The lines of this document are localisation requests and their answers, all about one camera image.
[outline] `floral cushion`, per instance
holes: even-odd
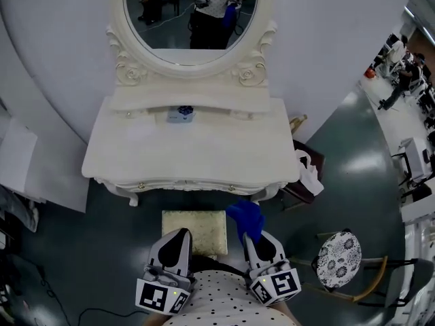
[[[323,286],[336,288],[347,284],[361,263],[361,246],[350,232],[339,232],[321,247],[317,277]]]

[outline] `drawer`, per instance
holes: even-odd
[[[190,180],[148,180],[143,182],[134,183],[116,183],[117,187],[125,189],[130,192],[144,192],[151,189],[177,189],[184,191],[223,191],[239,195],[255,194],[266,187],[261,186],[246,186],[246,185],[233,185],[227,183],[215,183],[212,181],[190,181]]]

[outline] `vanity table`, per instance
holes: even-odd
[[[126,0],[112,0],[107,35],[117,54],[118,85],[99,111],[83,175],[130,198],[131,206],[138,205],[136,193],[151,189],[262,192],[256,199],[263,200],[296,182],[285,106],[267,88],[264,46],[276,31],[270,4],[256,0],[244,34],[218,50],[218,58],[217,50],[195,50],[203,51],[199,64],[187,66],[159,58],[170,50],[150,49]],[[182,58],[189,52],[177,50]],[[190,108],[191,122],[169,120],[180,107]]]

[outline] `table leg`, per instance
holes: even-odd
[[[259,202],[261,200],[268,200],[277,195],[279,186],[276,183],[268,185],[264,190],[254,194],[251,197],[251,202]]]
[[[128,203],[130,206],[137,206],[139,204],[139,197],[136,193],[126,191],[125,189],[119,188],[112,183],[104,182],[104,186],[107,190],[115,194],[117,196],[130,198],[130,202]]]
[[[283,211],[289,211],[289,210],[294,210],[296,208],[299,208],[302,205],[305,205],[306,203],[304,202],[297,202],[296,204],[293,204],[291,206],[288,206],[287,208],[284,208]]]

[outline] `cable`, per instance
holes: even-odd
[[[80,322],[82,321],[82,316],[84,315],[84,313],[90,312],[91,310],[96,310],[96,311],[99,311],[99,312],[106,312],[107,314],[115,315],[115,316],[118,316],[120,318],[128,318],[128,317],[130,317],[130,316],[132,316],[134,314],[147,314],[147,315],[149,314],[148,312],[143,312],[142,310],[135,310],[134,312],[131,312],[130,314],[121,315],[121,314],[116,314],[115,312],[110,312],[108,310],[101,309],[101,308],[87,308],[87,309],[83,310],[80,313],[80,315],[79,315],[79,322],[78,322],[77,326],[80,326]]]
[[[57,301],[57,303],[58,303],[58,305],[59,305],[59,307],[60,307],[60,310],[62,311],[63,316],[65,317],[65,320],[66,320],[68,326],[72,326],[71,323],[69,322],[69,319],[68,319],[67,313],[65,312],[65,309],[63,308],[62,303],[60,302],[59,298],[57,297],[57,294],[53,291],[52,287],[50,286],[50,283],[46,280],[46,273],[45,273],[45,271],[44,271],[44,267],[42,267],[42,266],[36,264],[35,262],[31,261],[30,259],[27,259],[27,258],[24,258],[24,257],[21,257],[21,256],[18,256],[18,257],[21,258],[21,259],[23,259],[24,261],[29,262],[30,264],[33,264],[33,265],[36,267],[36,269],[37,269],[37,271],[38,271],[38,273],[39,273],[39,276],[41,277],[41,285],[47,289],[47,290],[46,290],[47,295],[48,295],[49,297],[51,297],[51,298],[54,298],[54,299]],[[132,315],[134,315],[134,314],[146,314],[146,315],[149,314],[148,312],[144,312],[144,311],[142,311],[142,310],[135,310],[135,311],[131,312],[130,314],[127,314],[127,315],[121,315],[121,314],[118,314],[118,313],[115,313],[115,312],[111,312],[110,310],[106,310],[106,309],[102,309],[102,308],[86,308],[85,310],[83,310],[83,311],[80,313],[80,315],[79,315],[79,320],[78,320],[78,323],[77,323],[77,326],[80,326],[80,323],[82,322],[82,317],[83,317],[83,315],[84,315],[86,312],[90,312],[90,311],[92,311],[92,310],[93,310],[93,311],[99,311],[99,312],[106,312],[107,314],[115,315],[115,316],[118,316],[118,317],[121,317],[121,318],[128,318],[128,317],[130,317],[130,316],[132,316]],[[43,326],[43,325],[40,325],[40,324],[37,322],[37,319],[36,319],[36,318],[35,318],[35,325],[36,325],[36,326]]]

